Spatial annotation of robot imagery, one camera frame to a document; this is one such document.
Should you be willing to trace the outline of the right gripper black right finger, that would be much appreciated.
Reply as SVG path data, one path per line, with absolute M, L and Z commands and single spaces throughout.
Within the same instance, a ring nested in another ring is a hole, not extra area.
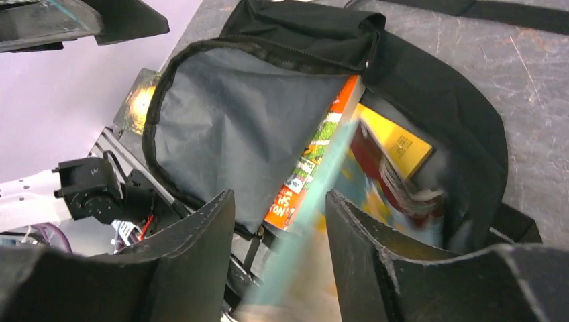
M 568 250 L 501 205 L 486 246 L 423 244 L 330 191 L 325 214 L 343 321 L 567 321 Z

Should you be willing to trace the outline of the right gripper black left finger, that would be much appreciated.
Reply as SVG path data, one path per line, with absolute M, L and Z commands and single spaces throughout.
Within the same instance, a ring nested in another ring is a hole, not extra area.
M 1 248 L 2 321 L 219 321 L 234 193 L 115 255 Z

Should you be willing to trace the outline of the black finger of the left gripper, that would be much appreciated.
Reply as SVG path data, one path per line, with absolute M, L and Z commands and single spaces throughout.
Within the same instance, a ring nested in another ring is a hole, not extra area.
M 84 0 L 102 19 L 98 45 L 118 44 L 170 31 L 168 20 L 141 0 Z
M 102 30 L 101 15 L 83 1 L 1 2 L 2 52 L 58 50 Z

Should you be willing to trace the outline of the teal paperback book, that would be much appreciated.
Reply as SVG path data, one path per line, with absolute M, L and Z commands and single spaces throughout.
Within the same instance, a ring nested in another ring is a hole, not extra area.
M 343 125 L 291 227 L 279 237 L 258 288 L 237 321 L 340 321 L 325 217 L 325 196 L 341 192 L 374 219 L 431 246 L 442 243 L 441 190 L 419 189 L 397 174 L 366 124 Z

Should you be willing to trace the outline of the yellow book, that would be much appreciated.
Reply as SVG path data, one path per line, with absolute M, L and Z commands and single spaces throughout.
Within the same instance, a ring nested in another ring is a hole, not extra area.
M 403 180 L 409 180 L 433 152 L 431 144 L 361 103 L 357 104 L 356 115 Z

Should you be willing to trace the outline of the black student backpack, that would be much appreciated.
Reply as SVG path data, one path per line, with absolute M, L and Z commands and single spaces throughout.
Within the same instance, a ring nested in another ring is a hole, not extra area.
M 503 123 L 460 73 L 387 32 L 385 16 L 300 1 L 240 1 L 220 35 L 188 45 L 164 70 L 146 116 L 150 172 L 202 207 L 236 192 L 237 230 L 251 235 L 341 86 L 360 76 L 449 153 L 443 188 L 467 219 L 467 247 L 539 243 L 534 220 L 499 203 L 507 182 Z

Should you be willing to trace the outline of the orange treehouse story book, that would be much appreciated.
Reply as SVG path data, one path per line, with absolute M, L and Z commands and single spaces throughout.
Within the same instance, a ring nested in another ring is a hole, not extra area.
M 264 219 L 265 226 L 275 231 L 285 231 L 293 222 L 336 128 L 351 118 L 364 91 L 360 76 L 347 79 L 269 208 Z

